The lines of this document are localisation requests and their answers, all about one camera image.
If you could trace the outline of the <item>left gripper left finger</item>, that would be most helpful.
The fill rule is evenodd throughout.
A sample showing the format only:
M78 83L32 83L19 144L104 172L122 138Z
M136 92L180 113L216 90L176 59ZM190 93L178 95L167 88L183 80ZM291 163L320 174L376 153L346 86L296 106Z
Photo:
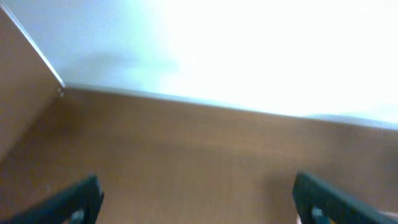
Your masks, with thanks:
M89 175L1 223L95 223L103 199L97 176Z

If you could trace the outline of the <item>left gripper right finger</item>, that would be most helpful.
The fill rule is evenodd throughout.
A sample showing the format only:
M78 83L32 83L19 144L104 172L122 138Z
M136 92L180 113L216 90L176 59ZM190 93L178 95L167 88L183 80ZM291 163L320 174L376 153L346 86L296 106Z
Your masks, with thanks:
M397 224L396 218L307 172L296 175L292 196L302 223Z

